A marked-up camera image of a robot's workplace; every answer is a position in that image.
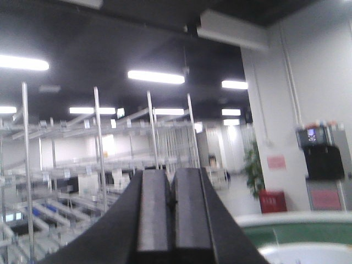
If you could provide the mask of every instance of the pink sign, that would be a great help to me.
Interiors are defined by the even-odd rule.
[[[341,210],[339,194],[335,190],[311,190],[315,209]]]
[[[286,169],[286,162],[284,155],[269,156],[266,158],[269,169]]]

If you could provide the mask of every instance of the green leaves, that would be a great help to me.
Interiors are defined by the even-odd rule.
[[[265,189],[265,185],[257,142],[253,141],[251,147],[245,150],[245,167],[243,173],[247,175],[247,187],[250,189],[253,197],[258,199],[259,191]]]

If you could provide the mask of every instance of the fluorescent ceiling light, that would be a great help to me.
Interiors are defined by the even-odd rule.
[[[16,107],[12,106],[0,106],[0,114],[14,114],[17,112]]]
[[[93,107],[70,107],[70,114],[94,114]],[[101,107],[99,108],[100,114],[115,114],[115,108],[113,107]]]
[[[197,134],[202,133],[203,132],[203,122],[194,123],[194,128],[195,128]]]
[[[121,118],[125,116],[125,108],[117,108],[116,110],[117,118]]]
[[[100,107],[99,112],[100,114],[115,114],[115,108],[113,107]]]
[[[24,70],[47,70],[49,69],[49,64],[40,59],[0,55],[0,67]]]
[[[224,125],[239,125],[240,120],[239,119],[225,119],[224,120]]]
[[[130,70],[127,76],[130,79],[165,84],[183,84],[185,82],[185,78],[182,75],[156,73],[152,71]]]
[[[165,116],[182,116],[185,111],[182,108],[156,108],[154,113]]]
[[[247,90],[248,83],[245,81],[231,81],[225,80],[221,82],[223,88],[231,88],[231,89],[240,89],[240,90]]]
[[[61,0],[71,4],[77,4],[79,6],[100,9],[103,6],[103,0]]]
[[[240,109],[222,109],[221,113],[223,116],[240,116],[241,110]]]

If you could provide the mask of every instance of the ceiling beam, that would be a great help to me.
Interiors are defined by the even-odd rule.
[[[212,10],[200,18],[197,32],[200,37],[253,50],[268,50],[267,31],[264,27]]]

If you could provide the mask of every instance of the metal pole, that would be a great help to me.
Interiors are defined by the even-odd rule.
[[[35,259],[34,230],[33,230],[33,203],[32,203],[31,174],[30,174],[30,166],[29,166],[28,93],[27,93],[27,84],[25,82],[22,82],[22,103],[23,103],[24,142],[25,142],[25,148],[26,148],[29,256],[30,256],[30,260],[33,261]]]
[[[3,142],[0,140],[0,163],[1,176],[4,177],[4,156],[3,156]],[[2,203],[2,219],[6,222],[6,206],[5,206],[5,186],[1,186],[1,203]]]
[[[195,150],[195,156],[196,156],[196,165],[197,168],[200,168],[200,162],[199,162],[199,152],[198,152],[198,145],[197,145],[197,136],[196,136],[196,129],[194,127],[194,118],[193,118],[193,110],[192,110],[192,103],[191,103],[191,96],[188,93],[187,94],[187,101],[188,101],[188,110],[189,110],[189,116],[191,118],[191,123],[192,123],[192,130],[193,130],[193,141],[194,141],[194,150]]]
[[[153,106],[152,106],[152,99],[151,99],[151,96],[150,96],[150,91],[147,92],[147,97],[148,97],[148,108],[149,108],[150,125],[152,126],[152,136],[153,136],[153,146],[154,146],[154,156],[155,156],[155,168],[159,169],[158,150],[157,150],[156,138],[155,138]]]
[[[54,126],[54,119],[50,117],[50,126]],[[55,153],[55,139],[52,137],[51,138],[51,150],[52,150],[52,155],[53,155],[53,168],[56,168],[56,153]],[[54,179],[54,190],[57,191],[57,178],[55,177]]]
[[[96,119],[93,118],[93,125],[96,125]],[[97,158],[97,162],[99,162],[99,144],[98,144],[98,137],[94,136],[94,142],[95,142],[95,156]],[[101,191],[101,177],[98,175],[98,189]]]
[[[154,123],[157,123],[157,117],[156,117],[156,113],[155,113],[155,107],[153,107],[153,117],[154,117]],[[156,129],[155,131],[156,131],[156,143],[157,143],[156,147],[157,147],[158,155],[159,155],[159,157],[162,157],[161,148],[160,148],[159,131],[158,131],[158,129]]]
[[[3,142],[2,140],[0,140],[0,172],[1,172],[1,176],[4,177],[5,175],[5,171],[4,171],[4,153],[3,153]],[[6,222],[6,197],[5,197],[5,186],[1,186],[1,210],[2,210],[2,222],[5,223]],[[8,249],[7,246],[4,249],[4,262],[6,264],[9,263],[8,260]]]
[[[101,122],[100,122],[100,105],[99,105],[99,93],[98,88],[94,87],[94,99],[95,99],[95,115],[97,118],[98,128],[98,145],[99,145],[99,157],[100,157],[100,172],[101,172],[101,183],[103,186],[103,204],[104,211],[108,211],[108,203],[106,200],[106,182],[105,182],[105,169],[104,169],[104,153],[103,153],[103,137],[101,134]]]

